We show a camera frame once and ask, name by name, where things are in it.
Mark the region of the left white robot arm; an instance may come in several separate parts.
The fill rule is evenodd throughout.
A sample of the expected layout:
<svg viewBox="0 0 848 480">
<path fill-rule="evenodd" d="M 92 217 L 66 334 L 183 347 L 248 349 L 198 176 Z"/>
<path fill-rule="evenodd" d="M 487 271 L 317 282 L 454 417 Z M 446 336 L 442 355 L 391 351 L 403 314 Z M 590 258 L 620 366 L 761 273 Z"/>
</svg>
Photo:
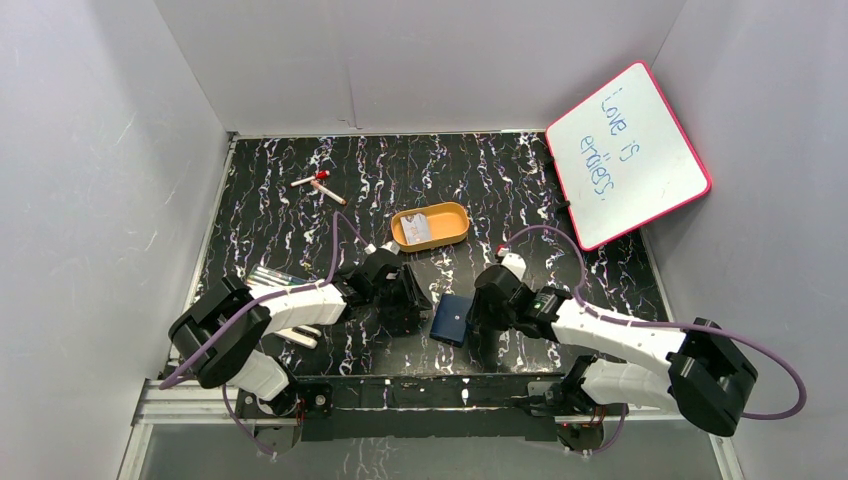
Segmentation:
<svg viewBox="0 0 848 480">
<path fill-rule="evenodd" d="M 261 340 L 284 329 L 334 325 L 373 307 L 379 322 L 416 323 L 432 303 L 410 265 L 378 248 L 330 280 L 286 287 L 249 286 L 221 279 L 186 310 L 168 337 L 204 389 L 232 385 L 254 394 L 275 416 L 294 411 L 299 391 L 287 369 L 259 351 Z"/>
</svg>

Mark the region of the navy blue card holder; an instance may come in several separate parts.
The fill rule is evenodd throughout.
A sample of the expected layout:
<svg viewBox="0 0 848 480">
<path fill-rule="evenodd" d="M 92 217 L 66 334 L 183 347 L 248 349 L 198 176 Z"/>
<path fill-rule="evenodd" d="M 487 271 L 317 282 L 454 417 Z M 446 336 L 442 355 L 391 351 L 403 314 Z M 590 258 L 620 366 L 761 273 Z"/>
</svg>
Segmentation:
<svg viewBox="0 0 848 480">
<path fill-rule="evenodd" d="M 471 306 L 472 299 L 469 297 L 443 293 L 436 306 L 429 337 L 453 347 L 462 347 L 467 337 L 467 315 Z"/>
</svg>

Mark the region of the orange oval tray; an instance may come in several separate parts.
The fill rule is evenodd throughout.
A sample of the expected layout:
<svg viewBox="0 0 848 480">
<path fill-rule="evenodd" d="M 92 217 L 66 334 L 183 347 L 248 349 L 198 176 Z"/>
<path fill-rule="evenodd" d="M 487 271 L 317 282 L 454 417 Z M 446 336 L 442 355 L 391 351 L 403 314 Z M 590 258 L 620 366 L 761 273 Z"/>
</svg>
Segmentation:
<svg viewBox="0 0 848 480">
<path fill-rule="evenodd" d="M 409 246 L 406 244 L 400 225 L 400 217 L 415 212 L 424 213 L 429 221 L 432 240 Z M 470 229 L 470 219 L 466 209 L 456 202 L 443 202 L 426 207 L 414 208 L 396 213 L 390 221 L 392 238 L 405 253 L 432 250 L 464 241 Z"/>
</svg>

